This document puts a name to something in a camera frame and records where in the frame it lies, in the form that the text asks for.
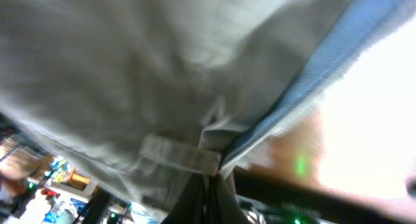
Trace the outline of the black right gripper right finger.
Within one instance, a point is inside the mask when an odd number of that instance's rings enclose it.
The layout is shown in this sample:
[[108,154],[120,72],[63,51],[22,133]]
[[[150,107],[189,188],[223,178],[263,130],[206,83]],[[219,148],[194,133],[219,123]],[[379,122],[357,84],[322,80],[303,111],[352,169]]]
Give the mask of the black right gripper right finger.
[[209,224],[249,224],[225,180],[217,175],[209,179],[205,219]]

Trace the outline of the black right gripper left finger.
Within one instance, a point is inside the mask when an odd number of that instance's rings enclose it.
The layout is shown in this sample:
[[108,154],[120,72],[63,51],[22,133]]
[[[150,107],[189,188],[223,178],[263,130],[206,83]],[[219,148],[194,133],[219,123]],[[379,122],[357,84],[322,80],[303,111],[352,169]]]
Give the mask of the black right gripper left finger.
[[203,177],[193,174],[176,204],[161,224],[202,224],[205,205]]

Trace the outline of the khaki green shorts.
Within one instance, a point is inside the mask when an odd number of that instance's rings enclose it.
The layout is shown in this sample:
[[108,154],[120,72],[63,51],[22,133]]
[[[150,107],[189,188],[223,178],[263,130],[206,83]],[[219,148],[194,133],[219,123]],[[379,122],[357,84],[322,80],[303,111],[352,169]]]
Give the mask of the khaki green shorts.
[[1,0],[1,112],[104,189],[171,209],[294,125],[415,0]]

